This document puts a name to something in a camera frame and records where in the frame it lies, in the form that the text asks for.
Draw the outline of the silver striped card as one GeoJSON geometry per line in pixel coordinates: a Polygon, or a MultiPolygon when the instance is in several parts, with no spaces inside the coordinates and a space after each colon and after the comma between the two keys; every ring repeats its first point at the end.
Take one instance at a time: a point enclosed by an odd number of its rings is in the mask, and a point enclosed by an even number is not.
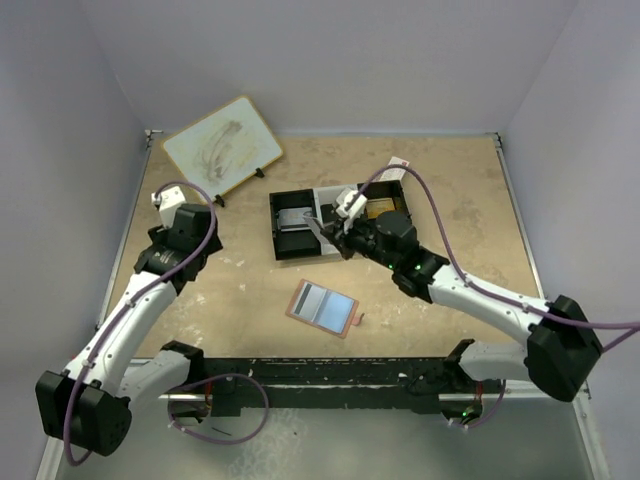
{"type": "Polygon", "coordinates": [[[307,219],[312,216],[313,209],[311,207],[281,209],[277,213],[277,228],[282,232],[308,230],[307,219]]]}

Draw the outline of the pink leather card holder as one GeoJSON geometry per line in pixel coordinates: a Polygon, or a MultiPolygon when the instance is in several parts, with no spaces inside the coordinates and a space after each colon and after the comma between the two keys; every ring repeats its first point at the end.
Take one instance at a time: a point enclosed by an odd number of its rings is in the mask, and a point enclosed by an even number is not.
{"type": "Polygon", "coordinates": [[[301,279],[285,310],[289,318],[345,338],[351,327],[359,326],[364,313],[359,302],[343,293],[301,279]]]}

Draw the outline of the gold card from holder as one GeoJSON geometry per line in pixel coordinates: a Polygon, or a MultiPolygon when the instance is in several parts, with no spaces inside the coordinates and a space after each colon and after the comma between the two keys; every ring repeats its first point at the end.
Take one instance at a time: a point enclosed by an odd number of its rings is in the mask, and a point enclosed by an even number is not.
{"type": "Polygon", "coordinates": [[[368,200],[365,209],[368,219],[376,219],[382,213],[393,212],[395,210],[395,202],[389,197],[368,200]]]}

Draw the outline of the light blue card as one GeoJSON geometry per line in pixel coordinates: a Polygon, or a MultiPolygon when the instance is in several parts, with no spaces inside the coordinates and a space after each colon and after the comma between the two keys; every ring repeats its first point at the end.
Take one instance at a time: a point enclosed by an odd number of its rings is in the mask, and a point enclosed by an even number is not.
{"type": "Polygon", "coordinates": [[[314,323],[335,334],[342,334],[356,302],[337,292],[327,293],[314,323]]]}

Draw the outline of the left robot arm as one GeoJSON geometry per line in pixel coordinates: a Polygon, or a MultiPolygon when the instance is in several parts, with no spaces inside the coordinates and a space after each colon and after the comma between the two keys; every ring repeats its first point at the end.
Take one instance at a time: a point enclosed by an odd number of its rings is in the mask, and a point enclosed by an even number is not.
{"type": "Polygon", "coordinates": [[[170,221],[149,230],[125,292],[94,337],[59,373],[46,371],[35,395],[46,435],[101,456],[123,442],[136,407],[163,388],[184,392],[206,378],[201,350],[173,342],[152,360],[147,374],[129,375],[133,355],[160,315],[222,248],[214,211],[181,202],[160,208],[170,221]]]}

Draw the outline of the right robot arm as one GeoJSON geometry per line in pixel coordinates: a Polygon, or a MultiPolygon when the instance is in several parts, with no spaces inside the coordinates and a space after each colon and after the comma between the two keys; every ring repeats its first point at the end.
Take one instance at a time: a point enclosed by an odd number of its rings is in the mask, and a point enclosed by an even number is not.
{"type": "Polygon", "coordinates": [[[390,269],[392,281],[407,296],[460,311],[512,338],[510,345],[473,341],[464,347],[444,369],[446,383],[456,391],[478,381],[522,380],[555,400],[571,402],[603,353],[575,300],[560,295],[549,302],[462,271],[423,247],[402,213],[356,219],[349,227],[343,221],[310,224],[315,236],[344,259],[359,254],[390,269]]]}

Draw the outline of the white card with portrait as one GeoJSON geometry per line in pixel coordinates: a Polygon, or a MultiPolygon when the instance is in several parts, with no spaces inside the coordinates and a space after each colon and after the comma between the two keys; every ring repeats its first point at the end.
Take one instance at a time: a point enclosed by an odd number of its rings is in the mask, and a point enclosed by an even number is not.
{"type": "Polygon", "coordinates": [[[321,245],[330,244],[329,240],[323,234],[324,225],[318,218],[314,217],[311,212],[305,212],[303,214],[303,220],[321,245]]]}

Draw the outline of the white card with grey stripe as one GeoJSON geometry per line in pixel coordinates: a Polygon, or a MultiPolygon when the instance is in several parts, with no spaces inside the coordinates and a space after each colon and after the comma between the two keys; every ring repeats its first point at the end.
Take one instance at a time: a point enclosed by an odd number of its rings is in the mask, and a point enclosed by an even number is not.
{"type": "Polygon", "coordinates": [[[307,321],[313,321],[327,295],[327,289],[304,281],[291,313],[307,321]]]}

